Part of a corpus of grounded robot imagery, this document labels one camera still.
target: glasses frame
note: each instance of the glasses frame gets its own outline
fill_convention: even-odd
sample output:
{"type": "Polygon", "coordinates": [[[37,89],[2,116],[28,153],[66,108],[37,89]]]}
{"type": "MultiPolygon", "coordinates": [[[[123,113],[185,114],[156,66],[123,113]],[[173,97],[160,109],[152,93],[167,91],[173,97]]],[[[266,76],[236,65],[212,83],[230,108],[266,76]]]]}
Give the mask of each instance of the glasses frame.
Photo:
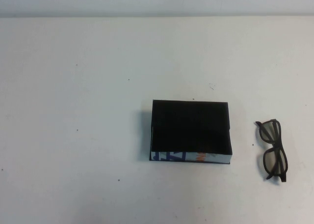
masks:
{"type": "Polygon", "coordinates": [[[280,125],[279,121],[277,121],[276,119],[269,120],[269,121],[266,121],[264,123],[256,121],[256,124],[259,126],[261,139],[263,141],[265,141],[266,143],[269,143],[269,144],[273,145],[273,148],[270,148],[270,149],[266,150],[264,155],[263,155],[263,165],[264,165],[265,171],[268,173],[268,177],[266,179],[268,180],[268,179],[271,179],[273,176],[278,176],[278,177],[280,177],[282,182],[286,182],[286,180],[287,180],[286,179],[286,173],[287,173],[287,170],[288,170],[288,160],[287,160],[287,156],[286,156],[286,153],[285,153],[285,150],[284,150],[284,147],[283,147],[283,143],[282,143],[282,140],[281,140],[281,125],[280,125]],[[275,140],[272,139],[272,137],[270,136],[269,132],[267,131],[267,129],[265,127],[265,125],[269,124],[269,123],[272,123],[272,125],[274,127],[274,132],[275,132],[275,136],[276,136],[275,140]],[[271,170],[268,170],[268,168],[266,166],[265,158],[266,158],[266,155],[268,153],[272,153],[272,152],[275,153],[275,164],[274,164],[274,166],[273,166],[273,168],[271,170]],[[280,152],[284,156],[284,162],[286,164],[285,168],[284,168],[284,162],[282,160],[280,152]],[[280,167],[280,172],[279,173],[276,172],[277,169],[278,169],[278,166],[280,167]]]}

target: cardboard box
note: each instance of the cardboard box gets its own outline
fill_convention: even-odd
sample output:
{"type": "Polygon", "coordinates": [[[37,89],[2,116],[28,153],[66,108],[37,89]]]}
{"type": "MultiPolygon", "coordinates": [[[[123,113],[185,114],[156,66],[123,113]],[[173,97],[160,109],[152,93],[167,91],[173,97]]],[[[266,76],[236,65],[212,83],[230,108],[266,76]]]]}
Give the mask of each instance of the cardboard box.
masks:
{"type": "Polygon", "coordinates": [[[150,160],[230,164],[228,103],[153,100],[150,160]]]}

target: white surface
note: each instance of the white surface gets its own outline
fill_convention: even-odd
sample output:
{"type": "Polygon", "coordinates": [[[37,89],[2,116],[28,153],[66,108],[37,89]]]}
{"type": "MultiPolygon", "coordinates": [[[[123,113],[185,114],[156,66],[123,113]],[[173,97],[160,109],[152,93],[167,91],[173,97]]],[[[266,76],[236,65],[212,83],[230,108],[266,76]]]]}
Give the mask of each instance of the white surface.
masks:
{"type": "Polygon", "coordinates": [[[0,223],[314,223],[313,30],[314,17],[0,19],[0,223]],[[229,103],[231,164],[148,161],[152,99],[193,98],[229,103]],[[258,167],[254,121],[272,118],[287,183],[258,167]]]}
{"type": "Polygon", "coordinates": [[[0,16],[314,14],[313,0],[0,0],[0,16]]]}

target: white backdrop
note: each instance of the white backdrop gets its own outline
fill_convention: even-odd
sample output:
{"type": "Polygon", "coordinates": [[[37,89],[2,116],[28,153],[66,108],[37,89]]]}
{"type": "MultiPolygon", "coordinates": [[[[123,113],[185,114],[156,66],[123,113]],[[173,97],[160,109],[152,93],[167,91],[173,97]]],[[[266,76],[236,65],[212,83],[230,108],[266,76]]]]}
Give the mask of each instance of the white backdrop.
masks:
{"type": "Polygon", "coordinates": [[[0,0],[1,17],[313,13],[313,0],[0,0]]]}
{"type": "Polygon", "coordinates": [[[0,19],[0,224],[313,224],[314,17],[0,19]],[[153,99],[227,101],[230,165],[149,161],[153,99]],[[276,118],[287,182],[265,181],[276,118]]]}

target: black glasses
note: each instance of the black glasses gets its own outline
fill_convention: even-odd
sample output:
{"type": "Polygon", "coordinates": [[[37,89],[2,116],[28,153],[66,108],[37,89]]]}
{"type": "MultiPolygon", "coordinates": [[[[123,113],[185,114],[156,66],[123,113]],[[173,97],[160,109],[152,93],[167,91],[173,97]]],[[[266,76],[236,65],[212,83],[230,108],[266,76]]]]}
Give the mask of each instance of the black glasses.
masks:
{"type": "Polygon", "coordinates": [[[260,127],[260,136],[263,141],[272,144],[273,148],[265,151],[263,164],[268,177],[280,177],[282,182],[286,181],[288,161],[281,141],[281,126],[277,120],[270,120],[265,123],[256,122],[260,127]]]}

